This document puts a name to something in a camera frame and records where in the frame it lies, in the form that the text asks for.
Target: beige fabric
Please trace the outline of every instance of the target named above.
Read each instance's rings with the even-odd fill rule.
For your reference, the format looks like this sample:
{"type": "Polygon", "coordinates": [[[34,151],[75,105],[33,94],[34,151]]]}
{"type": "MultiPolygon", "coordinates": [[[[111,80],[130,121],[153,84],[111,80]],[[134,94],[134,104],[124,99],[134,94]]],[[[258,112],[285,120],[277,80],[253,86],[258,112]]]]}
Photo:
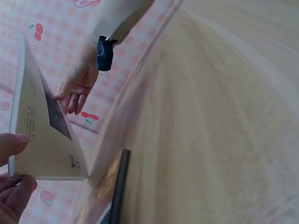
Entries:
{"type": "Polygon", "coordinates": [[[132,150],[121,223],[299,223],[299,14],[213,2],[185,4],[104,123],[93,177],[132,150]]]}

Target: book page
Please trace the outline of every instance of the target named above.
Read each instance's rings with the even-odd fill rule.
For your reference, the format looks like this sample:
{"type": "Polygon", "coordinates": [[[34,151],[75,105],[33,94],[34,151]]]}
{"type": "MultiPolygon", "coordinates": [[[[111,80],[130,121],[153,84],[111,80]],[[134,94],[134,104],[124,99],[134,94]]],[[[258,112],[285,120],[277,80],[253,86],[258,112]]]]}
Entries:
{"type": "Polygon", "coordinates": [[[10,175],[30,174],[36,179],[86,178],[80,144],[23,34],[19,64],[10,132],[27,133],[29,144],[24,152],[10,159],[10,175]]]}

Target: black strip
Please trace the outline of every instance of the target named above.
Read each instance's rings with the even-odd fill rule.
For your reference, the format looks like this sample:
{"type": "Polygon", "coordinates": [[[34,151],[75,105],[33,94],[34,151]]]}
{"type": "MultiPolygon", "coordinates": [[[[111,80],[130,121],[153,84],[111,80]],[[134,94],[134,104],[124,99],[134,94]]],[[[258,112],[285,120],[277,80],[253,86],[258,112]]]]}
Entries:
{"type": "Polygon", "coordinates": [[[109,224],[119,224],[121,220],[121,206],[123,195],[126,186],[126,179],[128,173],[128,166],[130,161],[131,151],[123,149],[121,153],[120,168],[118,170],[112,205],[111,205],[111,215],[109,219],[109,224]]]}

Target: child's hand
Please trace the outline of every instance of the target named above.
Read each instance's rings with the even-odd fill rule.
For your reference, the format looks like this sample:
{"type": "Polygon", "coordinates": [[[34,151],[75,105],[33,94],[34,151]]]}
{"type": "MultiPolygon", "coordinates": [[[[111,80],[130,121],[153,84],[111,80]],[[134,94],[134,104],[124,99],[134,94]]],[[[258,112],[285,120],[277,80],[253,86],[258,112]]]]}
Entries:
{"type": "Polygon", "coordinates": [[[56,100],[61,101],[65,113],[78,115],[98,78],[99,71],[96,67],[97,49],[86,42],[77,60],[71,65],[70,70],[59,87],[56,100]]]}
{"type": "MultiPolygon", "coordinates": [[[[27,135],[0,134],[0,167],[5,165],[9,156],[21,153],[29,142],[27,135]]],[[[16,224],[25,210],[37,183],[26,175],[22,179],[8,178],[7,173],[0,175],[0,223],[16,224]]]]}

